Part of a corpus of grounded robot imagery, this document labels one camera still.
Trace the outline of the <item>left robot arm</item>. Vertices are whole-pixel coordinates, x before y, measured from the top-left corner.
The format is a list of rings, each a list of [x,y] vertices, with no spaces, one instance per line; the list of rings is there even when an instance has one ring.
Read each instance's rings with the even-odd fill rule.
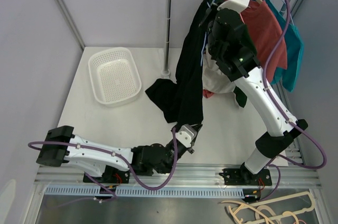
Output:
[[[101,183],[128,183],[129,175],[169,174],[186,153],[193,153],[202,124],[174,127],[175,135],[166,145],[154,143],[136,147],[97,144],[73,133],[72,126],[48,131],[36,163],[43,166],[70,166],[83,170]]]

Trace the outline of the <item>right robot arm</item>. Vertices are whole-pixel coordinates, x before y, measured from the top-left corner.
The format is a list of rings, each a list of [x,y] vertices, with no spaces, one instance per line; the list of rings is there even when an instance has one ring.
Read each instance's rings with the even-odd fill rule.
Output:
[[[215,94],[240,89],[266,126],[266,132],[256,140],[254,151],[240,168],[242,181],[253,184],[264,167],[280,155],[308,124],[286,110],[266,81],[247,26],[238,12],[229,8],[207,8],[199,28],[206,33],[207,40],[202,52],[204,89]]]

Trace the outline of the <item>green and white t shirt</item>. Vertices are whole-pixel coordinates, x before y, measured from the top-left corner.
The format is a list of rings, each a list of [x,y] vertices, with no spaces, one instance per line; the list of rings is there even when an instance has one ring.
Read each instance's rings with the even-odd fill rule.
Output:
[[[203,55],[203,89],[215,94],[234,92],[237,103],[244,107],[246,95],[234,81],[246,77],[260,66],[257,50],[249,36],[241,13],[250,0],[213,0],[199,27],[206,31]]]

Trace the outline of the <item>red t shirt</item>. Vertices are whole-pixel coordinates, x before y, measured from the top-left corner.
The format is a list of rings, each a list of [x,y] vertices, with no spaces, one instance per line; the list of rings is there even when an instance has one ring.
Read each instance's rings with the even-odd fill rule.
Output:
[[[241,16],[248,27],[249,36],[257,50],[257,58],[261,66],[264,67],[283,31],[265,1],[259,4],[251,0],[249,6],[241,12]],[[278,68],[287,68],[285,41],[281,42],[268,63],[266,78],[269,83],[272,83],[275,71]],[[213,94],[232,92],[236,86],[219,70],[216,61],[211,59],[208,52],[203,54],[202,83],[205,98],[209,98]]]

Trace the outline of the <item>black t shirt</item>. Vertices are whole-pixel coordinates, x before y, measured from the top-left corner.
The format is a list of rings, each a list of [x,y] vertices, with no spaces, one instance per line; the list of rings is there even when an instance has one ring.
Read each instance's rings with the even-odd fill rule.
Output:
[[[203,0],[184,39],[176,66],[175,79],[157,79],[145,93],[163,112],[167,123],[176,127],[201,124],[203,121],[202,48],[205,32],[199,27],[208,8]]]

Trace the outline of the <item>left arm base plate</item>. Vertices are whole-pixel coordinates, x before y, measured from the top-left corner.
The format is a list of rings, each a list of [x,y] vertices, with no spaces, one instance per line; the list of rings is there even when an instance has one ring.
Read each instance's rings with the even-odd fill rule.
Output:
[[[128,184],[130,172],[124,172],[114,167],[106,166],[102,176],[91,175],[91,177],[99,183]]]

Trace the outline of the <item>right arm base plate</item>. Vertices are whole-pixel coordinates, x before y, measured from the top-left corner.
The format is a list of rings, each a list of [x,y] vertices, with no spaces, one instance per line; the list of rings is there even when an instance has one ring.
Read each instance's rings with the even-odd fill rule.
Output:
[[[259,185],[259,181],[262,181],[266,186],[272,185],[268,169],[262,169],[258,174],[252,174],[245,168],[225,168],[219,175],[223,178],[225,185],[254,186]]]

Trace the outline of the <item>light blue wire hanger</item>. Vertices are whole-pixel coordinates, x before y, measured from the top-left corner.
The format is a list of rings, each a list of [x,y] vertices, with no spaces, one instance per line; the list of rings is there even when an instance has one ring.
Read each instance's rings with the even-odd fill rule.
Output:
[[[211,12],[211,5],[214,4],[215,0],[212,0],[210,3],[209,1],[206,2],[208,8],[206,10],[206,13],[210,13]],[[200,61],[200,66],[202,67],[203,66],[203,54],[204,54],[204,51],[205,51],[205,47],[206,47],[206,38],[207,38],[207,31],[205,31],[204,33],[204,40],[203,40],[203,46],[202,46],[202,49],[201,49],[201,61]]]

